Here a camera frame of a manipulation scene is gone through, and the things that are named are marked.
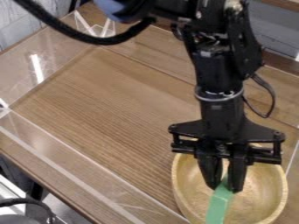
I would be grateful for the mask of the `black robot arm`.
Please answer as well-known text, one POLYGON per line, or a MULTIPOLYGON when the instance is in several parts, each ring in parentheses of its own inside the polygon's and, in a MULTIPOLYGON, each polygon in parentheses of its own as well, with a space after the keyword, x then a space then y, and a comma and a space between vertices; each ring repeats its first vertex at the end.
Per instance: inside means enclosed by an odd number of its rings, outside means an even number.
POLYGON ((271 88, 257 70, 262 46, 249 19, 249 0, 95 0, 107 17, 133 23, 154 15, 173 21, 197 73, 201 119, 170 126, 173 151, 198 159, 206 185, 217 188, 225 159, 229 189, 243 190, 249 167, 282 163, 286 135, 249 120, 243 81, 271 88))

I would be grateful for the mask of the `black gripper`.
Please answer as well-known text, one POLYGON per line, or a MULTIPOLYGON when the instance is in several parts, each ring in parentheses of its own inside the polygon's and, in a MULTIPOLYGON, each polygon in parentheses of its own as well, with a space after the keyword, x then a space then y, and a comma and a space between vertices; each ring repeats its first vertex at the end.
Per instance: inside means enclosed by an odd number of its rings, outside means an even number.
POLYGON ((202 119, 173 124, 173 151, 193 154, 198 159, 206 185, 221 184, 223 163, 229 163, 229 189, 243 191, 247 165, 282 163, 282 142, 286 135, 253 122, 245 112, 243 94, 197 94, 202 119))

